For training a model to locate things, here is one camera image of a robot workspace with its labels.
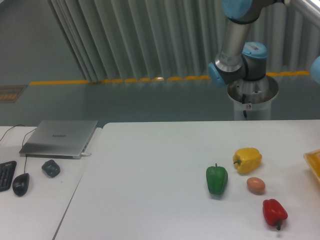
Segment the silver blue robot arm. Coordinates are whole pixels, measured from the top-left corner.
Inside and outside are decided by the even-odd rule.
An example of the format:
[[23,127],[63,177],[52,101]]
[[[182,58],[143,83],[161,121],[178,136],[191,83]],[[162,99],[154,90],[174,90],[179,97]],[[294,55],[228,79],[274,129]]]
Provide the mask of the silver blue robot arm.
[[314,25],[320,26],[318,0],[223,0],[227,28],[220,52],[208,65],[209,76],[217,86],[249,78],[249,71],[253,68],[247,63],[243,49],[251,24],[259,18],[263,8],[276,3],[296,8]]

